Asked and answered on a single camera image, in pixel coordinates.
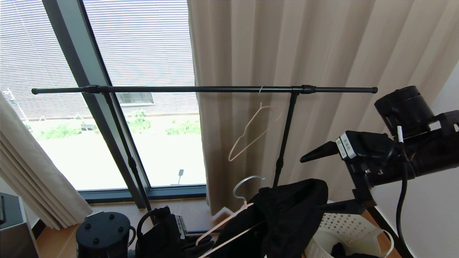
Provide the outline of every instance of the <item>black cable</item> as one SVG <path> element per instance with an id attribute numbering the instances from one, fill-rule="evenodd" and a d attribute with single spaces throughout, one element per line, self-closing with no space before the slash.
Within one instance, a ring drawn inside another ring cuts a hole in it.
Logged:
<path id="1" fill-rule="evenodd" d="M 403 238 L 403 234 L 402 234 L 401 218 L 402 218 L 402 205 L 403 205 L 403 201 L 405 200 L 406 189 L 408 187 L 408 168 L 407 167 L 409 166 L 409 160 L 406 156 L 406 152 L 403 147 L 403 143 L 402 143 L 401 149 L 402 149 L 402 152 L 405 158 L 405 162 L 403 162 L 403 170 L 402 170 L 402 190 L 400 191 L 400 197 L 398 199 L 397 211 L 396 211 L 395 217 L 396 217 L 396 227 L 397 227 L 398 238 L 400 242 L 402 243 L 403 247 L 406 250 L 408 250 L 405 240 Z"/>

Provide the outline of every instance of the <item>laundry basket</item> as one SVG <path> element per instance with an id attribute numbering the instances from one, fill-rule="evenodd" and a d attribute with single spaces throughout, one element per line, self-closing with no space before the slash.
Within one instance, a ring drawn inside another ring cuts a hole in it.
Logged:
<path id="1" fill-rule="evenodd" d="M 381 253 L 377 236 L 386 232 L 391 240 L 391 247 Z M 305 250 L 307 258 L 333 258 L 330 253 L 333 246 L 341 242 L 346 255 L 353 253 L 387 257 L 394 248 L 394 239 L 386 230 L 373 226 L 360 215 L 325 213 L 319 229 Z"/>

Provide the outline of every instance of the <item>corrugated siding wall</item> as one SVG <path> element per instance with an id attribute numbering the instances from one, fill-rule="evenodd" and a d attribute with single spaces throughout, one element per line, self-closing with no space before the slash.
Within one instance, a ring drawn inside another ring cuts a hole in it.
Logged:
<path id="1" fill-rule="evenodd" d="M 84 4 L 114 86 L 194 85 L 186 1 Z M 80 94 L 30 92 L 76 87 L 42 2 L 1 0 L 0 22 L 0 90 L 18 115 L 90 117 Z M 125 115 L 139 108 L 149 115 L 198 113 L 195 93 L 153 93 L 153 98 L 154 105 L 123 107 Z"/>

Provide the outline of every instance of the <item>pink hanger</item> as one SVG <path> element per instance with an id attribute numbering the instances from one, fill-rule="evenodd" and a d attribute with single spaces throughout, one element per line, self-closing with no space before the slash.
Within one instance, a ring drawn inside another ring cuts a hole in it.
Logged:
<path id="1" fill-rule="evenodd" d="M 207 235 L 211 234 L 212 232 L 214 232 L 217 228 L 219 228 L 220 226 L 222 226 L 223 224 L 225 224 L 226 222 L 230 221 L 232 218 L 234 218 L 236 215 L 238 215 L 239 213 L 241 213 L 243 210 L 247 209 L 248 207 L 252 206 L 253 203 L 249 203 L 247 204 L 247 200 L 244 196 L 237 196 L 236 195 L 236 191 L 237 189 L 239 188 L 239 186 L 241 186 L 243 183 L 245 183 L 247 180 L 249 179 L 252 179 L 252 178 L 259 178 L 261 180 L 265 180 L 265 178 L 262 178 L 262 177 L 259 177 L 257 175 L 253 175 L 253 176 L 249 176 L 249 177 L 246 177 L 244 178 L 243 180 L 241 180 L 233 189 L 233 195 L 234 197 L 238 198 L 238 199 L 242 199 L 244 200 L 244 205 L 235 213 L 233 213 L 231 216 L 227 217 L 224 221 L 220 222 L 218 225 L 214 226 L 213 228 L 211 228 L 209 231 L 207 231 L 205 234 L 203 234 L 202 236 L 200 236 L 197 240 L 196 240 L 196 245 L 198 245 L 199 241 L 201 241 L 204 237 L 206 237 Z M 234 239 L 238 238 L 239 236 L 247 233 L 249 230 L 253 229 L 254 227 L 258 226 L 260 223 L 256 224 L 255 226 L 239 233 L 238 235 L 234 236 L 233 238 L 227 240 L 226 242 L 224 242 L 223 244 L 219 245 L 218 247 L 210 250 L 209 252 L 201 255 L 199 258 L 202 258 L 202 257 L 206 257 L 207 255 L 209 255 L 210 253 L 214 252 L 215 250 L 219 249 L 220 247 L 226 245 L 227 243 L 233 241 Z"/>
<path id="2" fill-rule="evenodd" d="M 246 127 L 244 128 L 244 133 L 239 136 L 239 138 L 237 138 L 236 142 L 234 143 L 233 147 L 231 148 L 231 151 L 229 152 L 229 155 L 228 155 L 228 161 L 233 161 L 235 158 L 237 158 L 241 153 L 243 153 L 248 147 L 250 147 L 250 145 L 252 145 L 254 142 L 256 142 L 258 139 L 260 139 L 260 137 L 263 136 L 263 134 L 265 134 L 276 122 L 277 120 L 279 120 L 279 118 L 282 116 L 282 113 L 279 112 L 279 116 L 276 118 L 276 120 L 274 120 L 267 128 L 264 132 L 262 132 L 262 134 L 260 134 L 257 138 L 255 138 L 251 143 L 249 143 L 244 149 L 242 149 L 242 151 L 240 151 L 238 154 L 236 154 L 236 156 L 232 157 L 231 158 L 231 154 L 233 154 L 233 151 L 234 151 L 234 148 L 236 148 L 236 145 L 237 143 L 239 142 L 239 140 L 244 137 L 246 135 L 246 132 L 247 132 L 247 128 L 249 127 L 250 123 L 253 121 L 253 119 L 258 115 L 258 113 L 264 109 L 264 108 L 272 108 L 272 109 L 277 109 L 276 107 L 274 106 L 264 106 L 263 107 L 263 104 L 262 104 L 262 101 L 261 101 L 261 96 L 260 96 L 260 93 L 261 93 L 261 89 L 263 89 L 263 86 L 260 88 L 260 91 L 258 92 L 258 97 L 260 98 L 260 108 L 257 110 L 257 112 L 255 112 L 255 114 L 253 115 L 253 117 L 250 119 L 249 123 L 247 123 Z"/>

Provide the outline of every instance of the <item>curtain fold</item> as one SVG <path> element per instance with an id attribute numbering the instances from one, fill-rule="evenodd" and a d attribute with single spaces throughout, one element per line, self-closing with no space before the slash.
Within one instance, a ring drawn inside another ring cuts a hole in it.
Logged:
<path id="1" fill-rule="evenodd" d="M 0 176 L 47 226 L 66 228 L 92 213 L 1 94 L 0 158 Z"/>
<path id="2" fill-rule="evenodd" d="M 323 179 L 334 201 L 352 197 L 352 180 L 334 157 L 299 158 L 345 130 L 383 132 L 374 102 L 416 85 L 431 104 L 459 59 L 459 1 L 189 1 L 196 84 L 199 86 L 374 87 L 375 95 L 300 95 L 280 185 Z M 228 153 L 259 107 L 258 94 L 199 93 L 207 192 L 212 214 L 241 203 L 232 188 L 253 196 L 272 186 L 290 94 L 262 93 L 283 116 L 233 162 Z M 263 111 L 235 153 L 276 119 Z"/>

